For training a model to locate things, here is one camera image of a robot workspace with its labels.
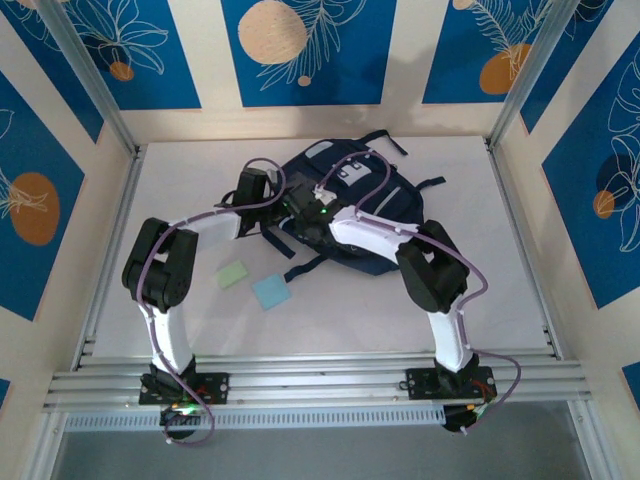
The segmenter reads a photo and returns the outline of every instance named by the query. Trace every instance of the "backpack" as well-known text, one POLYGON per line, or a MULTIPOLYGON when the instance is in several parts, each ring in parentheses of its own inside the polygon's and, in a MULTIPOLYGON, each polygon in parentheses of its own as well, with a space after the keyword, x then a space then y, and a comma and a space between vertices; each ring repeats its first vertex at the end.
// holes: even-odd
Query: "backpack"
MULTIPOLYGON (((362 151, 374 151, 367 143, 386 136, 402 155, 408 153, 398 145, 386 130, 377 130, 358 140, 325 139, 314 143, 303 152, 296 155, 282 166, 287 178, 296 173, 311 178, 317 182, 329 173, 329 170, 346 155, 362 151)), ((376 157, 359 156, 353 161, 345 163, 344 167, 336 171, 327 181, 326 190, 336 194, 338 199, 355 205, 358 201, 376 188, 384 179, 386 167, 376 157)), ((413 185, 400 175, 397 167, 392 165, 391 176, 385 187, 362 205, 366 213, 378 215, 388 220, 402 223, 424 223, 424 202, 420 190, 433 185, 444 183, 444 177, 437 177, 413 185)), ((300 243, 307 245, 318 253, 310 262, 292 268, 284 275, 287 283, 298 275, 313 270, 327 259, 340 263, 346 267, 359 270, 369 275, 381 275, 398 269, 398 266, 387 258, 381 257, 358 247, 351 247, 350 251, 326 245, 314 245, 295 233, 295 220, 287 218, 278 226, 282 231, 291 235, 300 243)), ((285 245, 268 228, 261 225, 262 236, 277 248, 280 253, 291 259, 295 252, 285 245)))

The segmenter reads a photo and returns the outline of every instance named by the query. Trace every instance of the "white table surface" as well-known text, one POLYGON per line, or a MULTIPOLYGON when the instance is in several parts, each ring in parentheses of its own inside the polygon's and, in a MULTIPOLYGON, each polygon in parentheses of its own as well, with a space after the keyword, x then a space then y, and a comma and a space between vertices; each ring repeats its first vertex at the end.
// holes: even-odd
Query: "white table surface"
MULTIPOLYGON (((417 183, 443 175, 423 191, 425 219, 441 222, 460 251, 487 276, 487 294, 466 308, 471 343, 484 349, 546 346, 543 317, 518 253, 505 206, 480 137, 398 138, 372 143, 417 183)), ((148 356, 144 320, 120 284, 142 222, 174 221, 210 209, 235 188, 242 165, 266 156, 280 163, 311 140, 252 140, 151 144, 98 322, 95 356, 148 356)), ((187 334, 196 354, 266 355, 433 350, 429 322, 409 299, 399 273, 370 277, 332 262, 289 284, 292 298, 265 312, 251 284, 284 273, 315 254, 295 241, 288 260, 260 235, 199 254, 185 301, 187 334), (216 271, 241 260, 249 277, 221 290, 216 271)), ((479 282, 470 278, 469 291, 479 282)))

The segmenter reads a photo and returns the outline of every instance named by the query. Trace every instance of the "wire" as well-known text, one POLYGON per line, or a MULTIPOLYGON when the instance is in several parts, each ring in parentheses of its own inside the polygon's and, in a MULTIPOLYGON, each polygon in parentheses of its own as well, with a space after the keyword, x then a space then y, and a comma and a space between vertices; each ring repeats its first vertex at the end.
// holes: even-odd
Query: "wire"
MULTIPOLYGON (((476 277, 478 277, 478 279, 480 280, 480 283, 482 284, 480 286, 480 288, 478 290, 476 290, 475 292, 471 292, 470 294, 465 295, 458 302, 458 305, 456 307, 456 322, 458 324, 458 330, 460 331, 460 339, 462 340, 462 343, 463 343, 463 345, 464 345, 464 347, 466 349, 468 349, 472 353, 475 353, 475 354, 477 354, 479 356, 492 357, 492 358, 498 358, 498 359, 501 359, 501 360, 506 360, 508 362, 511 362, 514 365, 514 367, 516 368, 516 378, 514 379, 513 383, 509 387, 509 389, 505 392, 505 394, 502 395, 500 400, 498 400, 494 404, 494 408, 492 408, 491 410, 495 410, 497 407, 501 406, 511 396, 513 391, 516 389, 516 387, 520 383, 520 380, 522 378, 522 366, 513 357, 510 357, 508 355, 501 355, 501 354, 497 354, 497 353, 486 352, 484 350, 478 350, 478 349, 475 349, 475 348, 471 347, 471 345, 469 344, 469 339, 468 339, 468 336, 467 336, 467 330, 466 330, 465 324, 464 324, 464 306, 467 303, 469 303, 470 301, 480 297, 481 295, 484 295, 487 292, 487 290, 489 289, 489 281, 484 276, 484 274, 471 261, 467 260, 467 258, 462 256, 459 252, 457 252, 456 250, 448 247, 447 245, 443 244, 442 242, 439 242, 439 241, 437 241, 437 240, 435 240, 433 238, 427 237, 426 235, 423 235, 423 234, 418 233, 418 232, 412 232, 412 231, 409 231, 409 230, 404 230, 402 228, 399 229, 399 231, 398 231, 398 230, 396 230, 395 227, 393 227, 393 226, 391 226, 391 225, 389 225, 387 223, 379 222, 379 221, 373 220, 371 218, 367 218, 365 216, 359 216, 358 215, 358 211, 359 211, 360 207, 362 206, 362 204, 364 204, 364 202, 366 202, 371 197, 373 197, 376 193, 381 191, 385 187, 387 182, 389 181, 389 178, 391 177, 391 164, 389 163, 389 161, 385 157, 383 157, 379 153, 374 152, 374 151, 363 151, 363 152, 356 152, 356 153, 352 153, 352 154, 346 155, 344 158, 342 158, 338 163, 336 163, 333 166, 333 168, 329 171, 329 173, 327 173, 327 175, 325 175, 325 177, 318 184, 318 187, 324 188, 324 186, 326 185, 326 183, 329 180, 329 178, 344 163, 350 161, 354 157, 367 156, 367 155, 371 155, 371 156, 374 156, 374 157, 382 160, 382 162, 384 163, 384 165, 386 167, 386 174, 385 174, 385 178, 382 181, 382 183, 380 185, 378 185, 377 188, 373 189, 370 193, 365 195, 356 204, 356 206, 355 206, 355 214, 357 216, 358 221, 361 221, 363 223, 367 223, 367 224, 375 226, 375 227, 383 228, 385 230, 396 232, 398 234, 411 235, 412 237, 417 238, 418 240, 422 240, 423 242, 426 242, 426 243, 438 248, 439 250, 443 251, 444 253, 446 253, 446 254, 452 256, 453 258, 455 258, 456 260, 458 260, 465 267, 467 267, 471 272, 473 272, 473 274, 476 277)), ((475 428, 475 426, 477 426, 478 423, 479 423, 479 421, 476 422, 474 425, 472 425, 471 428, 475 428)))
POLYGON ((381 191, 385 187, 385 185, 389 182, 389 179, 391 178, 391 164, 388 162, 386 158, 384 158, 378 152, 369 150, 369 151, 363 151, 363 152, 350 153, 349 155, 342 158, 338 163, 336 163, 331 170, 329 170, 329 173, 327 173, 324 176, 324 178, 320 180, 320 183, 318 183, 318 187, 324 188, 327 182, 329 181, 329 179, 331 178, 331 176, 346 162, 351 161, 355 157, 369 157, 369 156, 373 156, 382 160, 386 168, 386 171, 385 171, 385 175, 384 175, 384 179, 382 180, 382 183, 380 183, 380 185, 378 185, 376 188, 371 190, 364 197, 362 197, 358 203, 356 203, 355 213, 357 214, 360 208, 362 207, 362 205, 364 205, 367 200, 369 200, 371 197, 373 197, 375 194, 381 191))
POLYGON ((488 385, 485 385, 484 383, 479 382, 478 380, 473 380, 471 382, 471 385, 473 385, 474 387, 478 387, 480 389, 480 391, 482 392, 482 402, 483 403, 487 403, 488 401, 491 401, 491 389, 489 388, 488 385))
POLYGON ((286 177, 285 177, 284 171, 282 170, 282 167, 280 167, 280 165, 278 165, 276 162, 268 158, 254 158, 252 160, 249 160, 244 165, 243 169, 247 168, 249 165, 253 163, 260 162, 260 161, 270 163, 271 165, 275 166, 278 172, 280 173, 281 187, 277 195, 275 195, 274 197, 262 203, 256 203, 253 205, 242 205, 238 207, 221 208, 218 210, 211 210, 208 212, 200 213, 198 215, 194 215, 193 217, 187 218, 185 220, 181 220, 177 223, 174 223, 162 235, 160 235, 160 238, 158 238, 158 241, 153 245, 153 248, 149 252, 148 257, 144 262, 142 271, 140 272, 140 279, 138 280, 138 285, 136 288, 136 301, 138 302, 138 305, 140 305, 140 308, 144 310, 144 312, 147 315, 147 320, 149 322, 149 336, 151 338, 151 346, 153 348, 154 354, 158 357, 158 359, 164 366, 165 370, 178 383, 178 385, 180 385, 185 392, 187 392, 202 408, 204 408, 205 412, 209 415, 209 419, 211 420, 211 428, 209 429, 207 435, 201 440, 197 440, 195 442, 176 441, 175 439, 171 438, 169 436, 169 431, 168 431, 169 424, 171 422, 167 422, 163 430, 163 434, 167 440, 167 443, 175 443, 177 445, 189 446, 189 447, 200 446, 205 444, 209 440, 209 438, 211 438, 215 430, 215 418, 213 416, 213 413, 211 413, 211 409, 207 406, 204 400, 202 400, 200 396, 196 392, 194 392, 193 389, 191 389, 191 387, 189 387, 189 385, 187 385, 187 383, 184 380, 180 378, 180 374, 173 368, 169 360, 167 360, 162 350, 160 349, 160 345, 158 343, 158 334, 155 326, 155 315, 153 313, 153 309, 149 305, 147 305, 142 298, 142 287, 144 285, 144 281, 147 278, 147 275, 149 274, 151 263, 153 262, 155 256, 158 254, 158 251, 160 250, 162 244, 178 228, 188 225, 190 223, 195 223, 205 218, 212 217, 214 215, 220 215, 221 213, 238 212, 241 210, 254 210, 257 208, 268 207, 269 205, 272 205, 273 203, 277 202, 280 199, 280 197, 282 197, 286 188, 286 177))

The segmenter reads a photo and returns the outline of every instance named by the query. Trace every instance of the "green sticky note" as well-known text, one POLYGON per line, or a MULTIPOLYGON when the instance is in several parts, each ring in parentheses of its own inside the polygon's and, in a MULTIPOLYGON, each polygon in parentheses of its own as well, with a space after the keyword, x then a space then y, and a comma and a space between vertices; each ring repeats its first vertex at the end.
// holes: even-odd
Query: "green sticky note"
POLYGON ((238 283, 244 277, 249 275, 247 269, 240 260, 236 260, 230 265, 227 265, 222 270, 218 270, 218 285, 220 288, 229 288, 231 285, 238 283))

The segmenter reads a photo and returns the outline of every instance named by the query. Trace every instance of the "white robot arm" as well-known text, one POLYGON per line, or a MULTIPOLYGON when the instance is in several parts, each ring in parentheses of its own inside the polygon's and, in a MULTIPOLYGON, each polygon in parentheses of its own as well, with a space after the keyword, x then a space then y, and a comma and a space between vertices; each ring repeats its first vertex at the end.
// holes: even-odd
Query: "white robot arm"
POLYGON ((467 289, 469 269, 460 261, 444 228, 432 220, 423 225, 402 224, 358 211, 354 206, 342 204, 334 194, 316 187, 315 182, 306 177, 287 183, 287 188, 282 190, 287 193, 276 197, 282 196, 282 201, 260 203, 264 184, 256 183, 256 175, 255 171, 243 171, 234 194, 234 202, 236 197, 243 199, 244 203, 239 206, 234 204, 233 208, 220 213, 203 214, 192 223, 182 221, 171 226, 155 218, 143 223, 122 282, 134 301, 140 299, 138 288, 142 292, 144 305, 140 305, 140 309, 147 320, 154 355, 151 374, 142 378, 141 392, 155 392, 155 399, 150 403, 159 404, 159 399, 169 404, 188 401, 184 386, 200 396, 198 389, 202 381, 210 381, 212 377, 212 374, 196 374, 182 309, 197 252, 246 235, 257 221, 266 218, 277 223, 288 215, 296 218, 296 233, 307 240, 347 251, 356 247, 397 264, 409 297, 426 312, 435 339, 435 368, 422 377, 427 384, 426 398, 474 399, 476 394, 470 386, 479 369, 483 369, 482 375, 491 372, 487 367, 478 367, 478 356, 463 341, 455 304, 467 289), (241 185, 245 180, 249 188, 243 189, 241 185), (268 208, 240 208, 255 204, 268 208), (166 257, 154 256, 150 260, 156 251, 166 257))
MULTIPOLYGON (((233 240, 238 237, 241 217, 236 213, 222 213, 214 215, 189 225, 189 230, 198 234, 197 251, 203 251, 218 243, 233 240)), ((418 225, 401 224, 390 220, 359 212, 355 207, 342 208, 329 223, 331 234, 337 243, 353 245, 398 263, 397 253, 400 247, 412 240, 411 235, 397 232, 417 232, 418 225), (362 219, 375 220, 390 228, 385 229, 362 219)), ((193 358, 193 353, 187 341, 182 304, 178 304, 162 312, 157 306, 151 306, 154 318, 158 344, 165 358, 172 368, 182 373, 193 358)), ((149 324, 149 315, 145 309, 141 311, 149 324)), ((458 372, 471 359, 472 354, 465 348, 455 316, 455 308, 448 312, 427 312, 436 344, 436 360, 451 372, 458 372)), ((160 370, 166 368, 154 357, 153 363, 160 370)))

